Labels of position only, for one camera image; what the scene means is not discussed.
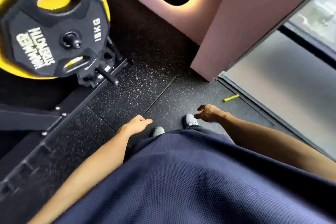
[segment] pink wall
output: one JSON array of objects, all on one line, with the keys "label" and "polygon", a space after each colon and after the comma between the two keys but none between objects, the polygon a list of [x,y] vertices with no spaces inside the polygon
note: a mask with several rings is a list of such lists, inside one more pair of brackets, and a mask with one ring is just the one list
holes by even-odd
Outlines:
[{"label": "pink wall", "polygon": [[211,82],[304,0],[222,0],[191,64]]},{"label": "pink wall", "polygon": [[139,1],[200,45],[222,0],[190,0],[180,6],[163,0]]}]

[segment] right arm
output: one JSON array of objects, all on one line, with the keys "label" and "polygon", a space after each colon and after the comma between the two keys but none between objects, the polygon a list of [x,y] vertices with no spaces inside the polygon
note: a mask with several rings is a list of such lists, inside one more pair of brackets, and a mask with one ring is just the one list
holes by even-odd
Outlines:
[{"label": "right arm", "polygon": [[254,123],[240,120],[213,105],[201,105],[195,118],[222,125],[238,146],[336,182],[336,163],[299,140]]}]

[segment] speckled black floor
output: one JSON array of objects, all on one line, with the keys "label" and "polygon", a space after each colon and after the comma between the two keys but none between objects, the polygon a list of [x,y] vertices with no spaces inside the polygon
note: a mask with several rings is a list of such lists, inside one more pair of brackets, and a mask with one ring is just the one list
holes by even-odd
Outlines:
[{"label": "speckled black floor", "polygon": [[[219,80],[204,81],[189,69],[198,46],[137,0],[108,0],[111,9],[111,37],[135,66],[119,75],[117,87],[107,85],[48,144],[52,150],[39,152],[31,161],[32,174],[23,170],[18,190],[0,200],[1,223],[26,223],[55,193],[65,179],[88,156],[115,135],[117,129],[137,114],[154,123],[130,139],[132,145],[150,130],[182,128],[186,113],[195,113],[203,103],[211,103],[231,114],[270,128],[279,128],[261,111],[242,99],[223,103],[234,93]],[[215,132],[217,124],[200,122]]]}]

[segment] blue shirt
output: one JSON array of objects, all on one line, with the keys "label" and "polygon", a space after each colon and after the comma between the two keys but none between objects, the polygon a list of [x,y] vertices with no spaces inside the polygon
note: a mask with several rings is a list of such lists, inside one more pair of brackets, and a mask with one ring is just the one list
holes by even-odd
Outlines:
[{"label": "blue shirt", "polygon": [[184,129],[130,148],[55,223],[335,223],[335,200],[331,181]]}]

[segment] gray shoe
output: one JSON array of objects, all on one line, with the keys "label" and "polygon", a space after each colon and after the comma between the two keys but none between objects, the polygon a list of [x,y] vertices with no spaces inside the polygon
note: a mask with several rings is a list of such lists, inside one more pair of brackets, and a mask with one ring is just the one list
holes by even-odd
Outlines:
[{"label": "gray shoe", "polygon": [[198,125],[198,122],[192,114],[188,113],[183,118],[183,125],[184,125],[184,128],[189,128],[192,125]]},{"label": "gray shoe", "polygon": [[152,137],[156,137],[165,133],[165,130],[162,127],[156,127],[153,130]]}]

